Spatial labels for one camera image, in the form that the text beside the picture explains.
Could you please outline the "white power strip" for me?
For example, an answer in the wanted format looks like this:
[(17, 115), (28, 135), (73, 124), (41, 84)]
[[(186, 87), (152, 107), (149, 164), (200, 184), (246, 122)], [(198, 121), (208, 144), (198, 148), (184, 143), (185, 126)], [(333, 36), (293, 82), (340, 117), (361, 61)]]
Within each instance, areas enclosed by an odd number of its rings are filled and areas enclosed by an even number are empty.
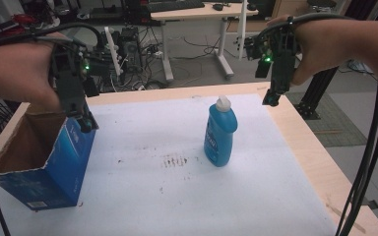
[(116, 81), (119, 85), (122, 85), (121, 75), (122, 75), (123, 71), (122, 71), (121, 64), (120, 64), (121, 56), (118, 54), (119, 47), (115, 44), (115, 42), (113, 40), (113, 37), (112, 37), (113, 33), (114, 33), (114, 29), (112, 29), (110, 27), (104, 28), (104, 34), (105, 34), (105, 37), (106, 37), (106, 40), (107, 40), (107, 48), (109, 49), (109, 52), (110, 52), (110, 55), (111, 55), (112, 64), (113, 64), (114, 71), (115, 71)]

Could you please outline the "white desk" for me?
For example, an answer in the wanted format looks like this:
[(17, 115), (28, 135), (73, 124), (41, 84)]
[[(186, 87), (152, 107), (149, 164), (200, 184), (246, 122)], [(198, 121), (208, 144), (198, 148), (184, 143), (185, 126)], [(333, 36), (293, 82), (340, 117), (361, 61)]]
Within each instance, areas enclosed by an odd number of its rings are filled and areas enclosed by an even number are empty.
[(161, 61), (166, 80), (168, 82), (174, 80), (168, 55), (168, 41), (172, 37), (190, 35), (219, 36), (218, 48), (214, 49), (213, 53), (224, 71), (225, 78), (229, 80), (234, 73), (223, 55), (228, 19), (236, 18), (238, 20), (235, 44), (238, 58), (241, 59), (247, 17), (258, 13), (258, 10), (247, 9), (247, 0), (243, 0), (241, 3), (231, 3), (229, 7), (224, 7), (221, 11), (214, 10), (211, 3), (205, 3), (204, 8), (152, 13), (152, 19), (160, 22), (163, 52)]

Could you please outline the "blue bottle with white cap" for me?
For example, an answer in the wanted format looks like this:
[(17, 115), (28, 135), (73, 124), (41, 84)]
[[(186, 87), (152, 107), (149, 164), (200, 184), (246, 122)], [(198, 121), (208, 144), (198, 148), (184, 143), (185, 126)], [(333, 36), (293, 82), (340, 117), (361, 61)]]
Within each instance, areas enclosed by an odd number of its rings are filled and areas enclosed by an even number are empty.
[(230, 100), (220, 95), (216, 103), (209, 108), (204, 138), (205, 155), (214, 166), (223, 167), (229, 162), (233, 134), (237, 128), (237, 118), (231, 109)]

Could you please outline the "person's left hand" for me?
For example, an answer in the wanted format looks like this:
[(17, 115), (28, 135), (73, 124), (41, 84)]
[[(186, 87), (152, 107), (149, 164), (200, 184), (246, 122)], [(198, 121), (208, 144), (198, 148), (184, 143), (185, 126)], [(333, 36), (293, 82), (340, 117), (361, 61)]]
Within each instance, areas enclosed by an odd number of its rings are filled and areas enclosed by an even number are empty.
[(61, 112), (58, 95), (48, 79), (53, 46), (49, 41), (0, 46), (0, 98)]

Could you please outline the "black metal stand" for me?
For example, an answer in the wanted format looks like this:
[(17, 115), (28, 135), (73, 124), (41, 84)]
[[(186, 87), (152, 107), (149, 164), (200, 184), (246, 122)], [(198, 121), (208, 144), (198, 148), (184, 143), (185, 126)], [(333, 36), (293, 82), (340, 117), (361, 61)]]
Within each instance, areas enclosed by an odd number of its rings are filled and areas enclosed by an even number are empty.
[(313, 76), (305, 94), (299, 103), (294, 105), (296, 111), (304, 120), (317, 120), (319, 118), (316, 108), (337, 71), (338, 67), (335, 67)]

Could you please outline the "black computer tower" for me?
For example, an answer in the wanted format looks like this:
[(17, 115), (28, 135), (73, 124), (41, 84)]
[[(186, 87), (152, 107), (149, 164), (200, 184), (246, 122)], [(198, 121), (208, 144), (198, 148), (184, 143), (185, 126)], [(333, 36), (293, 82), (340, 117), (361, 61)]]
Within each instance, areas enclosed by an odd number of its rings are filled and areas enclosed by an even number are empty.
[(119, 35), (122, 69), (127, 73), (142, 71), (142, 55), (139, 31), (135, 27), (126, 27)]

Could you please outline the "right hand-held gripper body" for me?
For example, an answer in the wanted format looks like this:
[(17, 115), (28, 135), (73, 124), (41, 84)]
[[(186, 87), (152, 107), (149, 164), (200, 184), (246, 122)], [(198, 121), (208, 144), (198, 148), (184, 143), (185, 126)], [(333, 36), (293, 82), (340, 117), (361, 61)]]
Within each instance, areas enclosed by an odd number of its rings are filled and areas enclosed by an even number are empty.
[(269, 94), (289, 91), (298, 50), (291, 23), (278, 23), (244, 40), (247, 59), (258, 60), (256, 78), (271, 74)]

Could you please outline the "blue cardboard box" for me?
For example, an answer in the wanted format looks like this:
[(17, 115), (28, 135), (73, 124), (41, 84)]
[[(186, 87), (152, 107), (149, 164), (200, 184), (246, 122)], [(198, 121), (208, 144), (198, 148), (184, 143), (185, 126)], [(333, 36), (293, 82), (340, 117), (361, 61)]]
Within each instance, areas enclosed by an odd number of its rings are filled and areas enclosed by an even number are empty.
[(94, 137), (76, 119), (30, 105), (0, 150), (0, 187), (32, 210), (75, 206)]

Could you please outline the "grey floor mat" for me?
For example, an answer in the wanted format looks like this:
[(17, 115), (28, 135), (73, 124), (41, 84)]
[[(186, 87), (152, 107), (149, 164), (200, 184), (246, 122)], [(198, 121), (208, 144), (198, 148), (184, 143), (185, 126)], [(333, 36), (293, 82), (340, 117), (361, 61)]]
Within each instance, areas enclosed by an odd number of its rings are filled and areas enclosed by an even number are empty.
[(325, 148), (366, 145), (366, 137), (328, 94), (323, 94), (315, 111), (299, 106), (303, 96), (303, 92), (291, 92), (287, 99)]

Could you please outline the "person's right hand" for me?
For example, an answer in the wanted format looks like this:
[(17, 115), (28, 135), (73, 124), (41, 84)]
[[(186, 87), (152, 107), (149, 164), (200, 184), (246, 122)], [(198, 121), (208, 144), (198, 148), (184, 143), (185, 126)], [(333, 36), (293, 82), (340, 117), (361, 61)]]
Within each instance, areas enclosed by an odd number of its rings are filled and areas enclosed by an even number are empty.
[(319, 72), (333, 69), (353, 56), (351, 20), (319, 20), (293, 25), (302, 60), (292, 86), (302, 85)]

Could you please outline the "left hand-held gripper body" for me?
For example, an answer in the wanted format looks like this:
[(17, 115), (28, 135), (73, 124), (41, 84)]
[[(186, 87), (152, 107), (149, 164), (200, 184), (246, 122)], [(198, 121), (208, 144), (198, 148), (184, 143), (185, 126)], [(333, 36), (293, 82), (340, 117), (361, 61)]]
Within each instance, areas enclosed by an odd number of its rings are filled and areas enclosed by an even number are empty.
[(99, 95), (95, 78), (109, 75), (110, 62), (104, 46), (86, 46), (75, 40), (55, 45), (50, 75), (68, 117), (89, 117), (86, 98)]

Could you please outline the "black keyboard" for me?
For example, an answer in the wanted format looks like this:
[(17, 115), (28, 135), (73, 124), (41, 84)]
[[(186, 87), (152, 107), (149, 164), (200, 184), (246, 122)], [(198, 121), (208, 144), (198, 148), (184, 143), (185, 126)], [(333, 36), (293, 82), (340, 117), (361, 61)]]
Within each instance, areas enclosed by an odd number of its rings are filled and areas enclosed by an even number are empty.
[(204, 8), (201, 0), (160, 0), (146, 5), (150, 13)]

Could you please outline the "white foam mat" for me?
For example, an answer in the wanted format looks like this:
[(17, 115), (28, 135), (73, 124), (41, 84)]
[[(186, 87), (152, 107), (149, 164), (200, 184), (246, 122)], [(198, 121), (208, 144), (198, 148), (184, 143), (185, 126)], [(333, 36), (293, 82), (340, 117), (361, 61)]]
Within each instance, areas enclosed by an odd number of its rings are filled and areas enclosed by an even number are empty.
[(94, 107), (79, 202), (33, 211), (0, 191), (13, 236), (334, 236), (335, 223), (256, 94), (231, 98), (230, 160), (203, 149), (213, 99)]

